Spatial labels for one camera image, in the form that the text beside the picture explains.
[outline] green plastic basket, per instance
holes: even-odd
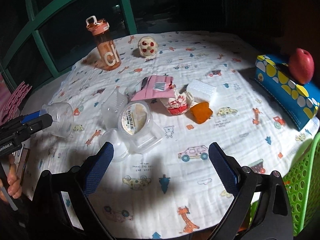
[[[283,177],[283,181],[291,205],[293,234],[296,236],[320,206],[320,133],[313,139],[309,151]],[[251,206],[251,218],[257,203]]]

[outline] crumpled wrapper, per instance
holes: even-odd
[[[193,104],[193,96],[185,91],[181,94],[174,89],[175,98],[159,98],[170,114],[178,115],[186,113]]]

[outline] pink fruit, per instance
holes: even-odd
[[[304,49],[296,49],[296,52],[289,58],[289,71],[293,78],[301,84],[310,82],[315,70],[313,58]]]

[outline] green window frame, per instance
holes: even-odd
[[[59,72],[44,45],[44,42],[39,34],[38,28],[46,22],[50,17],[52,17],[55,13],[57,13],[62,8],[68,6],[70,3],[75,2],[76,0],[53,0],[49,3],[46,7],[44,7],[41,11],[38,12],[36,1],[35,0],[25,0],[26,3],[26,10],[28,14],[29,21],[27,24],[22,28],[19,32],[18,36],[14,39],[13,43],[9,47],[6,55],[4,56],[2,64],[0,64],[0,72],[3,75],[4,79],[6,80],[9,89],[11,91],[17,88],[17,85],[12,78],[9,70],[8,65],[13,58],[13,56],[17,53],[19,48],[25,43],[25,41],[32,35],[36,45],[39,49],[39,52],[46,63],[49,71],[51,72],[53,78],[50,78],[39,87],[35,88],[35,90],[41,88],[42,86],[46,85],[47,83],[51,82],[55,78],[69,72],[71,70],[71,66],[65,69],[62,72]],[[132,8],[130,5],[130,0],[120,0],[121,6],[124,14],[124,20],[126,23],[127,30],[130,35],[137,34],[137,27],[135,24],[135,20],[132,13]]]

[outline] white foam block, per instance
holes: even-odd
[[[192,80],[187,86],[187,91],[193,95],[194,101],[198,103],[208,102],[209,106],[211,106],[215,100],[216,90],[216,87],[198,79]]]

